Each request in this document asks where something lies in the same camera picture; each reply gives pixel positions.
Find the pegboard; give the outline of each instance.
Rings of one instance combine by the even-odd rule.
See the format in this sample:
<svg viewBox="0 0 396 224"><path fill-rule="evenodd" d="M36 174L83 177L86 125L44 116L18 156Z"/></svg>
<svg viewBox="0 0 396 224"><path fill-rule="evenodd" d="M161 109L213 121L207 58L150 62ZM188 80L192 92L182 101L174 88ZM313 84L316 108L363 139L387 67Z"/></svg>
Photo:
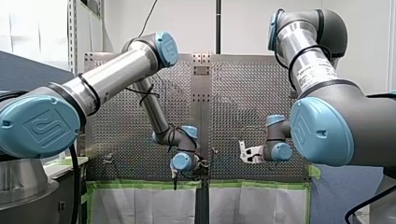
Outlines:
<svg viewBox="0 0 396 224"><path fill-rule="evenodd" d="M118 54L87 53L86 71ZM291 161L245 164L239 140L247 147L265 140L265 118L290 113L287 72L270 56L181 54L177 65L151 78L168 122L199 129L199 145L215 179L299 182L307 164L295 151ZM85 153L91 180L130 178L170 180L172 153L151 142L152 129L134 92L123 91L89 119Z"/></svg>

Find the wall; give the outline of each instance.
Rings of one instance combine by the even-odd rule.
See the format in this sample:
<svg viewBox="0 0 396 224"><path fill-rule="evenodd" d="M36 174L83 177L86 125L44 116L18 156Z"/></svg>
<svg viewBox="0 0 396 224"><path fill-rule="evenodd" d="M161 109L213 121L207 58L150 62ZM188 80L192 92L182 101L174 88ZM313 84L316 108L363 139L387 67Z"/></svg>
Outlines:
<svg viewBox="0 0 396 224"><path fill-rule="evenodd" d="M327 8L345 20L349 41L346 57L338 66L341 77L351 79L369 94L396 89L396 62L389 63L391 0L224 0L222 1L222 53L270 54L268 22L282 7L286 10ZM119 51L140 33L151 1L105 1L105 50ZM215 50L215 0L159 1L146 33L168 30L181 52ZM381 168L319 166L322 177L314 180L311 223L344 223L348 209L371 197L381 179Z"/></svg>
<svg viewBox="0 0 396 224"><path fill-rule="evenodd" d="M222 1L223 54L274 55L267 49L271 16L281 7L288 11L320 8L319 0Z"/></svg>
<svg viewBox="0 0 396 224"><path fill-rule="evenodd" d="M154 1L105 1L105 51L119 52L123 44L137 37ZM180 52L215 50L215 1L158 1L145 34L169 31Z"/></svg>

